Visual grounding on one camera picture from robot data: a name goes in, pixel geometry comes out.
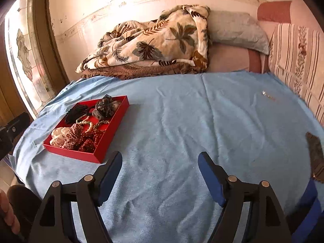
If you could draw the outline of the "left hand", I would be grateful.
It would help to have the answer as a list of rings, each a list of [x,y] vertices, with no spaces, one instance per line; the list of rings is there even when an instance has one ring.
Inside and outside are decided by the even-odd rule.
[[[20,223],[14,214],[13,208],[9,203],[7,194],[1,190],[1,211],[4,213],[4,221],[8,225],[11,231],[18,235],[20,232]]]

